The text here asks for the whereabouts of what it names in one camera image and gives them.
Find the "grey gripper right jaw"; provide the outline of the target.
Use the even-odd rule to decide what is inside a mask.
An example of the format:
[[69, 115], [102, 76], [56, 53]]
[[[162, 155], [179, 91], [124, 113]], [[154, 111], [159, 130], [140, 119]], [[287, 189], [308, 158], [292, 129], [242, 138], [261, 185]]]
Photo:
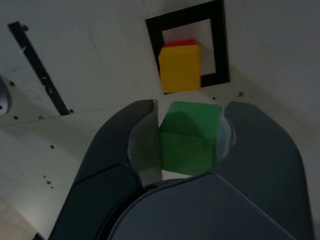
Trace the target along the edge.
[[232, 146], [202, 175], [156, 188], [118, 219], [111, 240], [312, 240], [302, 157], [258, 107], [224, 111]]

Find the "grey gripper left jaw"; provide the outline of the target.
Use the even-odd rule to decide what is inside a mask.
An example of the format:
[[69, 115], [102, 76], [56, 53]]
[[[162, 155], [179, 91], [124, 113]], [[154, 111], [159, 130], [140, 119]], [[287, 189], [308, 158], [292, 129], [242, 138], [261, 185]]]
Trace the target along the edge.
[[161, 179], [158, 103], [138, 100], [94, 136], [50, 239], [106, 240], [144, 188]]

